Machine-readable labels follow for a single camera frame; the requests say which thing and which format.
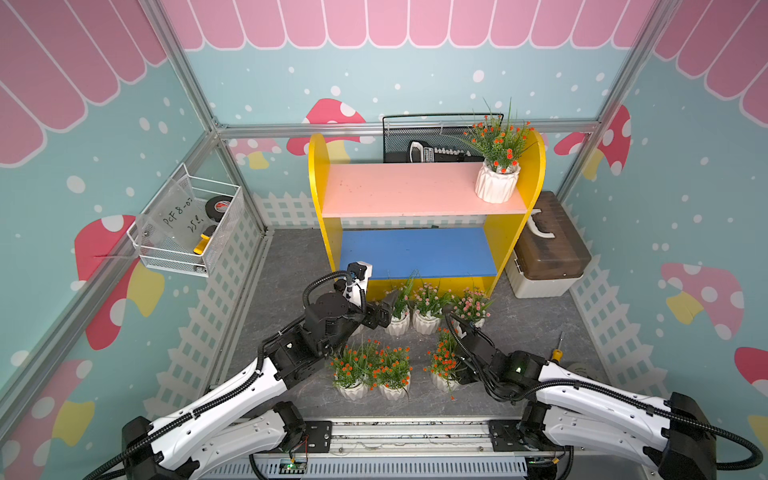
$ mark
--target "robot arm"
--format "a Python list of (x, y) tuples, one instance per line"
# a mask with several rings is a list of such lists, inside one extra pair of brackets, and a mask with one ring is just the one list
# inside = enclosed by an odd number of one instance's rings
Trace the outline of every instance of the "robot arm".
[[(170, 415), (153, 422), (144, 417), (130, 421), (123, 428), (124, 451), (85, 480), (116, 478), (115, 472), (104, 474), (120, 462), (130, 480), (194, 479), (243, 454), (287, 450), (298, 444), (304, 425), (290, 404), (278, 404), (259, 419), (230, 425), (320, 370), (323, 360), (338, 351), (359, 326), (389, 325), (399, 292), (390, 293), (378, 305), (368, 304), (371, 274), (371, 265), (351, 263), (347, 270), (312, 282), (303, 292), (304, 313), (264, 340), (249, 366)], [(310, 303), (312, 291), (332, 280), (336, 281), (334, 291)]]
[[(752, 442), (710, 425), (690, 397), (675, 392), (665, 400), (625, 392), (569, 372), (554, 360), (520, 351), (505, 354), (450, 307), (443, 314), (465, 366), (458, 371), (459, 382), (483, 382), (498, 401), (530, 401), (513, 435), (521, 445), (579, 446), (620, 455), (657, 469), (665, 480), (714, 480), (717, 470), (752, 468), (763, 460)], [(452, 320), (466, 332), (463, 338)], [(716, 436), (744, 446), (751, 456), (717, 463)]]

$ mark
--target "roll of black tape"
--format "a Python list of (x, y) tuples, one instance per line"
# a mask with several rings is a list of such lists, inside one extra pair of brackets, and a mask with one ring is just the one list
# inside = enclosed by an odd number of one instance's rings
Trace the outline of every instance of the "roll of black tape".
[(208, 217), (216, 223), (221, 222), (224, 218), (224, 214), (227, 212), (227, 208), (232, 203), (232, 197), (229, 195), (219, 195), (213, 197), (205, 203), (205, 213)]

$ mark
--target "metal bracket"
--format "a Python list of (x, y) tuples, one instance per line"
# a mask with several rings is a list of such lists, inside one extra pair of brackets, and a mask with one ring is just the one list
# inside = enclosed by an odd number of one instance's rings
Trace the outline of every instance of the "metal bracket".
[(520, 420), (489, 420), (488, 433), (491, 436), (494, 452), (523, 452), (526, 448), (520, 444), (517, 425)]
[(328, 453), (331, 449), (332, 422), (305, 422), (308, 453)]

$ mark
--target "toolbox handle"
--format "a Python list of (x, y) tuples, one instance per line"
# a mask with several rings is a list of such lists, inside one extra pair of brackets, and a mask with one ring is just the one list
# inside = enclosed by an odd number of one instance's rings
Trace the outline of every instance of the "toolbox handle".
[(536, 236), (541, 238), (554, 238), (554, 233), (552, 232), (542, 232), (538, 229), (536, 226), (536, 223), (533, 221), (534, 214), (540, 214), (541, 209), (535, 208), (531, 210), (531, 215), (528, 217), (528, 221), (525, 222), (526, 225), (528, 225), (528, 229)]

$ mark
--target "blue shelf board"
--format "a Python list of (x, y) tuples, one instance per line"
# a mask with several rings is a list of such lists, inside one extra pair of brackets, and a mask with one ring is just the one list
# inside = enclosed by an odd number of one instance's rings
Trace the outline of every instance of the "blue shelf board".
[(372, 280), (496, 276), (482, 228), (345, 230), (340, 268), (373, 265)]

